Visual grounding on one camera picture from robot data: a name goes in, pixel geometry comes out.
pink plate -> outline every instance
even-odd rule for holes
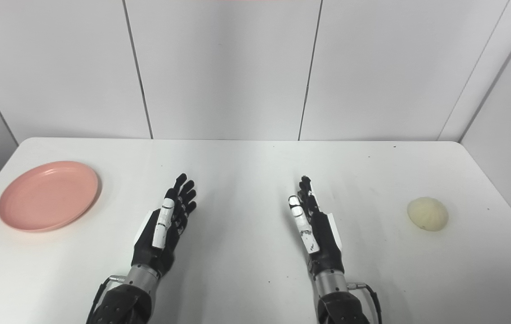
[[[0,218],[27,232],[60,228],[81,216],[98,191],[94,170],[80,162],[37,166],[17,177],[0,197]]]

robotic hand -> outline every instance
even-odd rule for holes
[[[318,320],[320,324],[368,324],[360,300],[349,290],[369,290],[381,324],[381,310],[377,294],[364,283],[348,285],[341,260],[340,235],[333,215],[321,212],[311,180],[301,177],[300,190],[288,202],[301,240],[309,254],[308,268],[319,293]]]
[[[94,299],[86,324],[145,324],[153,313],[154,295],[160,278],[174,263],[174,249],[196,209],[194,182],[180,175],[168,189],[160,209],[154,211],[134,245],[132,267],[126,277],[110,276]],[[121,285],[110,289],[94,310],[109,281]]]

cable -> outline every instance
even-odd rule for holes
[[[378,324],[381,324],[381,306],[379,304],[379,299],[377,298],[377,293],[373,291],[368,284],[365,285],[365,289],[369,291],[369,295],[371,296],[373,305],[375,306],[375,312],[377,312],[377,322]]]
[[[95,293],[94,302],[93,304],[91,304],[90,313],[87,315],[87,320],[85,320],[85,324],[91,324],[91,318],[94,316],[95,306],[98,305],[99,299],[102,297],[103,291],[105,291],[109,282],[110,278],[107,278],[101,285],[99,285],[98,292]]]

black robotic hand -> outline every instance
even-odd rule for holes
[[[194,182],[181,174],[167,190],[163,205],[149,218],[134,246],[132,266],[147,265],[163,276],[174,263],[174,250],[188,225],[189,214],[196,209]]]
[[[161,277],[174,263],[174,250],[188,225],[189,214],[196,209],[194,182],[181,174],[167,190],[160,209],[152,213],[134,245],[132,267],[126,277],[110,276],[94,299],[87,324],[145,324],[153,314],[155,289]],[[122,283],[104,295],[109,281]]]
[[[319,246],[318,252],[309,255],[309,272],[312,275],[318,275],[324,270],[345,272],[341,260],[341,250],[336,242],[338,234],[334,233],[329,217],[320,211],[311,188],[311,180],[307,176],[301,177],[299,187],[297,196],[301,200],[301,207]]]
[[[333,216],[320,211],[311,180],[307,176],[301,177],[299,188],[297,196],[291,196],[288,201],[301,240],[309,254],[309,272],[319,294],[319,322],[368,324],[362,312],[362,304],[347,289],[338,244],[340,236]]]

white table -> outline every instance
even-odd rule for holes
[[[181,172],[196,181],[198,208],[152,323],[316,323],[287,206],[303,174],[336,216],[346,278],[379,293],[385,323],[511,323],[511,209],[459,144],[32,138],[0,172],[0,195],[55,160],[91,166],[101,195],[52,232],[0,221],[0,323],[83,323],[103,279],[126,274],[143,217]],[[445,203],[444,230],[408,219],[420,196]]]

